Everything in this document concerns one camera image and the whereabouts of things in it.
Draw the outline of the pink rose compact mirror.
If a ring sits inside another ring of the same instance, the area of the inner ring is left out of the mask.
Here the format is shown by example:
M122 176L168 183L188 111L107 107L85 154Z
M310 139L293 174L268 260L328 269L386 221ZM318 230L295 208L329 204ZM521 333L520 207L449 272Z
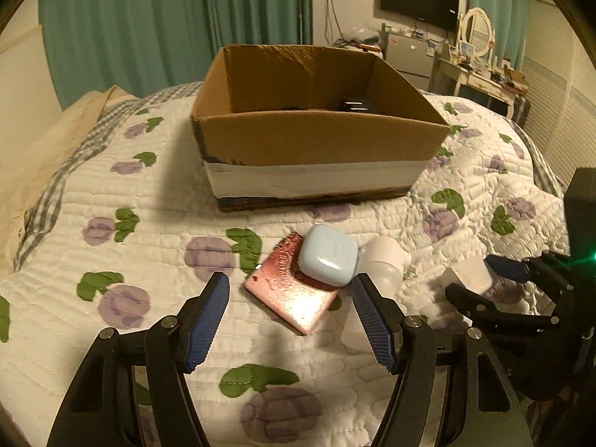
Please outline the pink rose compact mirror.
M245 279L244 288L303 335L310 334L337 296L337 288L304 275L298 266L303 237L292 232Z

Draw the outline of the black remote control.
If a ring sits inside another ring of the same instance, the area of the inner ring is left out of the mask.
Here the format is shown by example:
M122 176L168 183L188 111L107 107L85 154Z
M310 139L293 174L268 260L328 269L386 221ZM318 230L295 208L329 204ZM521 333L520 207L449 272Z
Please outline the black remote control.
M338 108L342 112L379 114L378 108L367 99L349 98L343 100Z

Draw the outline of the oval white mirror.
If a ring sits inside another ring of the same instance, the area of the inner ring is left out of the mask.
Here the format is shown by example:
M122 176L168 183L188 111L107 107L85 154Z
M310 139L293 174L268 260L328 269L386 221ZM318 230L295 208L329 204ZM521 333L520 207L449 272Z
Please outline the oval white mirror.
M494 44L494 30L488 14L480 7L469 9L463 16L459 40L474 47L474 57L483 58Z

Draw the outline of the white floral quilt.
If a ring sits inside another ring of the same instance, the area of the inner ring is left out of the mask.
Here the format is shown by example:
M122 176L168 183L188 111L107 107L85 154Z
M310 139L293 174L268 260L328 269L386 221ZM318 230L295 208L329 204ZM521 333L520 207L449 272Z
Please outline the white floral quilt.
M198 86L125 97L53 173L1 283L1 403L26 440L47 443L99 331L149 328L214 272L230 300L206 361L187 379L215 446L365 446L394 378L342 343L341 289L303 335L248 290L298 276L302 238L334 229L359 246L387 236L411 259L390 296L438 329L465 320L440 277L489 253L569 249L563 190L527 134L464 98L432 95L450 131L412 190L368 203L221 212L190 121Z

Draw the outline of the beige blanket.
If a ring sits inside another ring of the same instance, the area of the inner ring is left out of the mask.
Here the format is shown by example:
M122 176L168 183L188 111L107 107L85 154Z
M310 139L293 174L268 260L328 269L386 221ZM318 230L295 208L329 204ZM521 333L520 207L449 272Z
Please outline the beige blanket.
M91 91L1 166L1 276L10 276L54 229L69 175L104 151L118 121L140 101L117 86Z

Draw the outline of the brown cardboard box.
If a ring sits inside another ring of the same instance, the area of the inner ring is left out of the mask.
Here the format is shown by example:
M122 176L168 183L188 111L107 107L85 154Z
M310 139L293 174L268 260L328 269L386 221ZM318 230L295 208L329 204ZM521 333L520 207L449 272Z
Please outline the brown cardboard box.
M339 111L349 98L380 113ZM404 196L450 131L382 58L292 44L223 47L191 120L223 211Z

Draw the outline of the black wall television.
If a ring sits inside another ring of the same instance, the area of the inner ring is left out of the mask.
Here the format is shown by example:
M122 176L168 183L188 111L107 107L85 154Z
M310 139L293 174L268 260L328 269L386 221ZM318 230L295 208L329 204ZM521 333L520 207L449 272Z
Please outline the black wall television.
M398 13L454 34L460 0L380 0L383 11Z

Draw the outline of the silver mini fridge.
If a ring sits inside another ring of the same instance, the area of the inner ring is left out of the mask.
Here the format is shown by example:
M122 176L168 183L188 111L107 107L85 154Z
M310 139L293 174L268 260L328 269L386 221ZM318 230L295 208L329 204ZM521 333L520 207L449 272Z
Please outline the silver mini fridge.
M419 38L387 34L385 60L395 70L420 77L431 76L434 46Z

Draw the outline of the white dressing table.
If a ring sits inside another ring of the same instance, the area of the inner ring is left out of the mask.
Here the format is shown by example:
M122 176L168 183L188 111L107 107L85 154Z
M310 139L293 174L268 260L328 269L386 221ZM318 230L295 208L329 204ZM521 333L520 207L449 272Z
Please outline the white dressing table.
M434 58L428 91L472 100L512 120L527 115L530 106L514 89L439 57Z

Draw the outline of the white cube item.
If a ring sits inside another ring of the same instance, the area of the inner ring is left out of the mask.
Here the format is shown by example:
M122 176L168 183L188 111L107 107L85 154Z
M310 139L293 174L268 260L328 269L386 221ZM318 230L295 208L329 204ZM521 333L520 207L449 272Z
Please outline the white cube item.
M481 255L453 263L440 277L440 285L446 288L452 283L464 286L478 295L485 294L493 285L489 267Z

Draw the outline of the light blue earbuds case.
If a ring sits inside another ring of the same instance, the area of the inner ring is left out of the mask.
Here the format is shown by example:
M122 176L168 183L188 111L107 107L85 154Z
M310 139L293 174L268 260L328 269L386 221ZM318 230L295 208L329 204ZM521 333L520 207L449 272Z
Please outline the light blue earbuds case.
M329 286L346 286L354 277L359 246L352 236L325 224L304 236L298 266L304 275Z

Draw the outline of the teal right curtain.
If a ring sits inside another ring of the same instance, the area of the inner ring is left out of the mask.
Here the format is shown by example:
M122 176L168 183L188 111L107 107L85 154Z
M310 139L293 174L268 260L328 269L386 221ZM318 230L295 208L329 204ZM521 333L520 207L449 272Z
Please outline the teal right curtain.
M494 54L499 61L508 58L519 70L523 57L528 18L528 0L468 0L469 7L480 7L488 15L496 33Z

